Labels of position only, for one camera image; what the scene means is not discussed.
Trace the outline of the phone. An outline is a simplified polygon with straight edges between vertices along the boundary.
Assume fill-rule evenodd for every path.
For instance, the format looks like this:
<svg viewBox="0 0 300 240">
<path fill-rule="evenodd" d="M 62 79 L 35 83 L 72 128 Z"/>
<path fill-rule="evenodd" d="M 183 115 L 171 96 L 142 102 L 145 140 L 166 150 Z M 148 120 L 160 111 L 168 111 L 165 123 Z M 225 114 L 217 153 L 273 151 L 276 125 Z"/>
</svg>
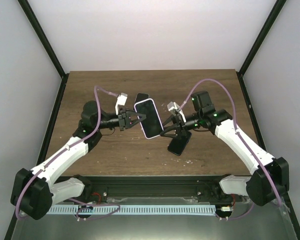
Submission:
<svg viewBox="0 0 300 240">
<path fill-rule="evenodd" d="M 136 102 L 134 110 L 138 114 L 145 115 L 145 119 L 140 121 L 145 138 L 150 140 L 160 136 L 164 128 L 155 101 L 152 98 L 147 98 Z"/>
</svg>

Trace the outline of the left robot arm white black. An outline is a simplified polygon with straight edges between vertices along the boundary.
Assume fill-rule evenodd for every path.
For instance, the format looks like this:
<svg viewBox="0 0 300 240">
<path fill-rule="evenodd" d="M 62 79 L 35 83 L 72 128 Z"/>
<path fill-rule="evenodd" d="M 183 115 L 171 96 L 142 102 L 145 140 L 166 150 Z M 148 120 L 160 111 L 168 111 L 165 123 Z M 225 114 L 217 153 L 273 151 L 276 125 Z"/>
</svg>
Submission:
<svg viewBox="0 0 300 240">
<path fill-rule="evenodd" d="M 78 128 L 68 142 L 49 159 L 17 172 L 13 184 L 11 203 L 15 205 L 17 219 L 21 213 L 35 220 L 41 219 L 53 205 L 77 198 L 87 202 L 92 196 L 92 183 L 75 175 L 63 182 L 57 179 L 78 159 L 89 153 L 101 140 L 101 129 L 130 129 L 148 116 L 120 107 L 117 113 L 106 113 L 98 101 L 88 101 L 83 106 Z"/>
</svg>

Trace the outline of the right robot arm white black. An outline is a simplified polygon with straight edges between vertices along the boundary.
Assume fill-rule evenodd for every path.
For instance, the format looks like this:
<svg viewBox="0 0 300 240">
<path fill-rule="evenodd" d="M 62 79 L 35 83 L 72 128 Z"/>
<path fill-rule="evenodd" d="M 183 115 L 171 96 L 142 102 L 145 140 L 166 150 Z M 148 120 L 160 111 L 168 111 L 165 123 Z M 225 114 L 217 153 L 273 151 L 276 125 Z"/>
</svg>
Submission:
<svg viewBox="0 0 300 240">
<path fill-rule="evenodd" d="M 222 140 L 239 157 L 250 176 L 227 175 L 212 188 L 219 202 L 231 194 L 249 197 L 256 205 L 279 200 L 290 189 L 289 164 L 262 149 L 237 125 L 233 114 L 216 110 L 207 91 L 191 94 L 195 113 L 185 116 L 176 102 L 167 105 L 170 117 L 163 123 L 160 136 L 171 138 L 167 150 L 180 156 L 188 144 L 191 131 L 203 128 Z"/>
</svg>

